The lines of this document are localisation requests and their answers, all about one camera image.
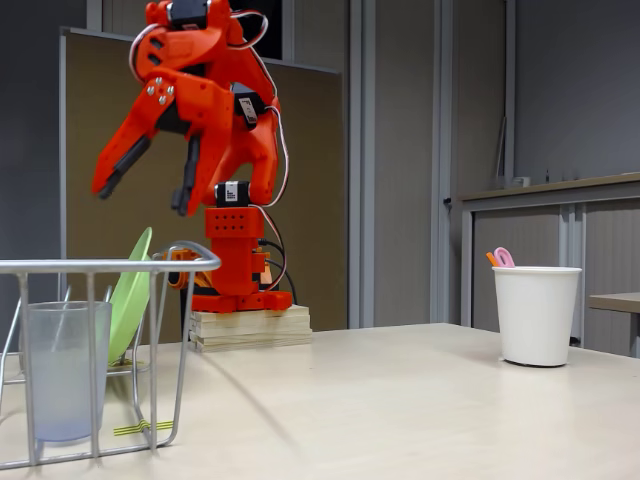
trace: gray wall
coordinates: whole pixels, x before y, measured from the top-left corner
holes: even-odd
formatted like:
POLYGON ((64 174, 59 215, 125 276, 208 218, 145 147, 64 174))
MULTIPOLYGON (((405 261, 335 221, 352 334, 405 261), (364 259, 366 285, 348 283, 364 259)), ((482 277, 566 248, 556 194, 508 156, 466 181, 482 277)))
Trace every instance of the gray wall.
POLYGON ((517 3, 517 175, 639 170, 639 19, 637 0, 517 3))
MULTIPOLYGON (((61 26, 84 27, 85 20, 85 0, 3 2, 0 258, 60 257, 58 38, 61 26)), ((30 284, 30 300, 55 300, 56 278, 30 284)), ((3 344, 17 299, 15 278, 0 277, 3 344)))
POLYGON ((378 0, 376 7, 375 325, 425 323, 433 2, 378 0))
POLYGON ((450 321, 460 323, 459 195, 492 186, 504 115, 504 0, 454 1, 450 321))
MULTIPOLYGON (((145 26, 149 0, 104 0, 105 32, 135 36, 145 26)), ((294 60, 303 65, 344 71, 347 0, 294 0, 294 60)))

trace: plate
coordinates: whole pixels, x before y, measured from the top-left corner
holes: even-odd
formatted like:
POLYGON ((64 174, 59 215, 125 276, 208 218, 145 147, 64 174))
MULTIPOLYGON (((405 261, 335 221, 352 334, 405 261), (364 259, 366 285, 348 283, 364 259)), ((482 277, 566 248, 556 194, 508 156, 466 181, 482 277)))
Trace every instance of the plate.
MULTIPOLYGON (((147 251, 151 242, 148 227, 136 243, 129 260, 150 260, 147 251)), ((111 335, 109 337, 109 363, 125 352, 136 334, 142 314, 149 303, 149 272, 123 272, 111 295, 111 335)))

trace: dish rack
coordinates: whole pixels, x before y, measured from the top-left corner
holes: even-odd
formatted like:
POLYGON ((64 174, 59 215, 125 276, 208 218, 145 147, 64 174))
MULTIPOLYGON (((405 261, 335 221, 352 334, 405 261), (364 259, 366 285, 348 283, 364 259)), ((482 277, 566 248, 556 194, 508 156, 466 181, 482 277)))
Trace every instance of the dish rack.
POLYGON ((0 463, 0 470, 10 468, 20 468, 36 465, 46 465, 52 463, 61 463, 71 460, 81 460, 89 458, 98 458, 107 455, 118 455, 122 453, 137 452, 142 450, 151 450, 154 452, 157 448, 165 447, 175 439, 178 433, 178 423, 180 420, 180 405, 182 402, 182 388, 184 385, 184 372, 187 345, 189 343, 189 321, 191 313, 191 300, 193 296, 193 285, 196 272, 206 272, 215 270, 220 266, 220 259, 211 253, 208 249, 190 241, 174 242, 168 247, 154 254, 150 261, 129 261, 129 260, 2 260, 0 261, 0 274, 13 274, 18 277, 20 285, 20 300, 16 307, 13 322, 9 330, 9 335, 5 343, 2 357, 0 358, 0 407, 2 405, 2 393, 4 385, 24 384, 26 413, 27 413, 27 447, 29 452, 28 460, 19 460, 0 463), (189 249, 200 255, 195 260, 171 260, 172 252, 177 249, 189 249), (96 327, 95 327, 95 275, 98 273, 123 273, 123 272, 149 272, 149 303, 147 311, 149 315, 149 363, 148 365, 138 368, 137 366, 137 350, 140 345, 143 321, 140 322, 135 335, 132 348, 132 366, 131 368, 118 369, 109 371, 107 376, 121 376, 131 374, 133 386, 133 408, 141 424, 146 424, 147 420, 142 414, 138 399, 138 374, 144 371, 150 371, 150 419, 148 426, 143 427, 143 434, 146 443, 139 445, 131 445, 126 447, 100 449, 98 443, 98 389, 96 380, 96 327), (167 293, 168 276, 170 272, 188 272, 189 283, 187 287, 187 301, 185 302, 184 328, 182 332, 182 346, 180 348, 180 364, 178 367, 178 380, 176 386, 176 400, 173 412, 173 426, 169 436, 160 442, 157 438, 157 372, 156 357, 158 349, 158 339, 160 329, 162 327, 162 316, 164 313, 164 303, 167 293), (33 407, 33 386, 31 365, 29 364, 29 341, 28 329, 25 325, 29 316, 29 285, 28 277, 31 274, 39 273, 84 273, 87 281, 87 304, 89 319, 89 379, 90 379, 90 401, 91 401, 91 449, 89 452, 74 453, 68 455, 58 455, 42 458, 43 442, 35 437, 34 424, 34 407, 33 407), (164 273, 164 281, 162 285, 162 293, 160 304, 157 303, 157 276, 164 273), (16 325, 20 321, 22 331, 22 352, 9 353, 9 345, 16 330, 16 325), (9 355, 22 355, 23 360, 23 376, 22 378, 4 380, 4 366, 6 358, 9 355))

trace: table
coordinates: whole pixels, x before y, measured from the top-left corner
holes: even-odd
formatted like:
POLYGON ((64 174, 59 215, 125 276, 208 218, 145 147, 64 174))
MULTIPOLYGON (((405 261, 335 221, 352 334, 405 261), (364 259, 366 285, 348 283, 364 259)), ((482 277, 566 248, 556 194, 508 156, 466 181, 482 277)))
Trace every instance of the table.
MULTIPOLYGON (((176 349, 159 352, 159 420, 166 419, 173 382, 166 379, 176 349)), ((173 446, 155 458, 142 452, 104 458, 101 466, 46 466, 37 477, 638 477, 638 360, 571 349, 566 367, 532 369, 499 356, 497 334, 446 324, 325 332, 314 334, 311 345, 192 353, 173 446)), ((0 424, 0 439, 6 426, 0 424)), ((33 475, 23 469, 0 479, 33 475)))
POLYGON ((631 314, 629 323, 629 356, 640 357, 640 342, 638 342, 638 324, 640 323, 640 293, 614 293, 611 295, 589 296, 589 308, 598 310, 613 310, 631 314))

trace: red robot arm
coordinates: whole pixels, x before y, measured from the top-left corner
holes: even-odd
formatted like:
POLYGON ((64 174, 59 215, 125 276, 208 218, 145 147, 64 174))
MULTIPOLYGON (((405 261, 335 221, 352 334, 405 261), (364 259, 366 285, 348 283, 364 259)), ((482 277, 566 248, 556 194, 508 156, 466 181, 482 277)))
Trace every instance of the red robot arm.
POLYGON ((279 109, 271 78, 253 49, 234 47, 246 42, 228 0, 210 2, 207 26, 197 30, 171 29, 171 5, 147 6, 147 21, 154 23, 134 41, 130 58, 144 88, 100 154, 92 190, 108 197, 158 130, 168 130, 189 141, 183 186, 172 201, 179 214, 192 215, 200 203, 215 205, 215 185, 243 163, 254 167, 252 202, 267 204, 278 166, 277 112, 256 112, 254 128, 247 128, 243 117, 234 115, 231 86, 240 83, 265 107, 279 109))
POLYGON ((254 278, 265 270, 267 255, 259 249, 263 217, 282 243, 275 224, 259 206, 272 205, 284 190, 283 186, 271 202, 280 105, 264 63, 251 48, 254 41, 243 38, 238 22, 254 13, 232 12, 229 0, 147 5, 149 25, 134 40, 129 58, 143 89, 100 153, 93 178, 93 192, 106 198, 159 130, 185 136, 183 184, 173 194, 172 208, 192 215, 201 203, 216 207, 207 208, 205 230, 222 260, 219 269, 200 279, 210 282, 217 294, 194 295, 194 310, 284 310, 291 305, 289 292, 272 291, 284 275, 286 257, 280 275, 264 290, 254 278), (229 205, 226 192, 217 198, 216 186, 226 187, 244 163, 253 165, 248 195, 244 203, 229 205))

